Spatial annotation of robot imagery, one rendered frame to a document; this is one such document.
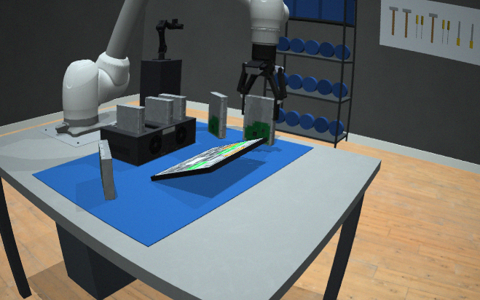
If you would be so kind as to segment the blue mat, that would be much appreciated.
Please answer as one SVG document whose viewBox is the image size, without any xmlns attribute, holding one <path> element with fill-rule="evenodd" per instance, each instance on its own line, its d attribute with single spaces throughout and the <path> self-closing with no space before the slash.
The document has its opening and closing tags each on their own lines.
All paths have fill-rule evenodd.
<svg viewBox="0 0 480 300">
<path fill-rule="evenodd" d="M 152 181 L 151 176 L 218 146 L 243 142 L 196 122 L 196 143 L 135 166 L 112 157 L 115 200 L 105 200 L 99 152 L 32 174 L 82 209 L 149 247 L 268 178 L 313 147 L 282 141 L 260 145 L 212 173 Z"/>
</svg>

